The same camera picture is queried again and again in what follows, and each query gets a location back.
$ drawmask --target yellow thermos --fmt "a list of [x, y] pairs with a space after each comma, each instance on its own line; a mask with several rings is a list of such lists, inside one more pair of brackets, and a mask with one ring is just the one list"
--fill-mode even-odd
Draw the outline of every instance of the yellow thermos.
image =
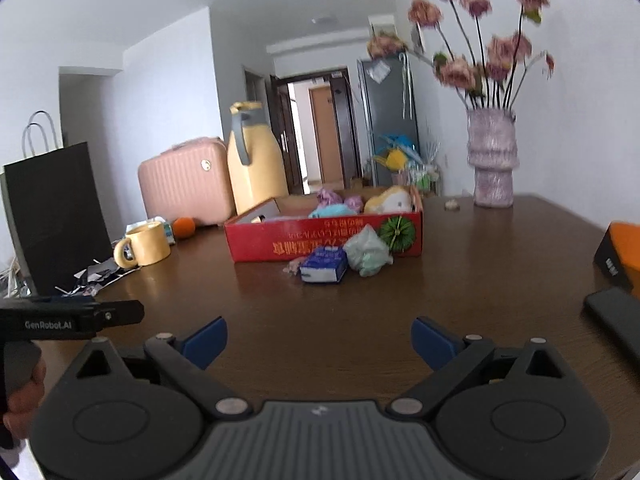
[[226, 160], [236, 211], [289, 194], [282, 152], [264, 116], [262, 103], [236, 103], [231, 107], [231, 136]]

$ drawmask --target wooden table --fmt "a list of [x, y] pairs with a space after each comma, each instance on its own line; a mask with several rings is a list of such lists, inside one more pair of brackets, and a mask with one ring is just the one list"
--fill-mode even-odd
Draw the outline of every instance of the wooden table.
[[[256, 405], [263, 399], [375, 398], [382, 403], [430, 373], [411, 349], [421, 314], [454, 333], [503, 346], [544, 336], [609, 417], [612, 441], [598, 478], [640, 459], [640, 379], [585, 317], [582, 299], [606, 286], [591, 263], [603, 231], [532, 196], [508, 210], [459, 212], [426, 200], [422, 258], [396, 258], [379, 275], [303, 285], [283, 263], [231, 262], [224, 233], [206, 230], [168, 259], [107, 288], [101, 300], [137, 298], [137, 326], [110, 329], [116, 344], [188, 333], [225, 317], [229, 342], [209, 368]], [[80, 343], [45, 343], [49, 383]]]

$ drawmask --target small blue and white package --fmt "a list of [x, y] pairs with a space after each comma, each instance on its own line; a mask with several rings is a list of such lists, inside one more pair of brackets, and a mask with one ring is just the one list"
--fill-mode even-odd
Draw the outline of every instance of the small blue and white package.
[[307, 283], [338, 283], [348, 266], [342, 247], [316, 247], [300, 265], [300, 276]]

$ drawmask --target refrigerator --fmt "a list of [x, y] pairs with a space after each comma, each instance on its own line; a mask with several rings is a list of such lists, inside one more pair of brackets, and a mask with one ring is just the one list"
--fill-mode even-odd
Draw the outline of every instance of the refrigerator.
[[[387, 146], [380, 136], [389, 134], [406, 135], [420, 152], [410, 68], [400, 56], [358, 62], [369, 156], [378, 154]], [[373, 160], [371, 173], [374, 186], [393, 184], [391, 172]]]

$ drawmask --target human hand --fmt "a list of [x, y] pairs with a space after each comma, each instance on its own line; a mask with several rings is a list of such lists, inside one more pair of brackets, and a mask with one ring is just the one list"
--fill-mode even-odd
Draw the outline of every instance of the human hand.
[[31, 380], [7, 399], [8, 411], [2, 416], [2, 423], [15, 438], [27, 438], [31, 421], [44, 397], [44, 377], [47, 365], [41, 358], [31, 374]]

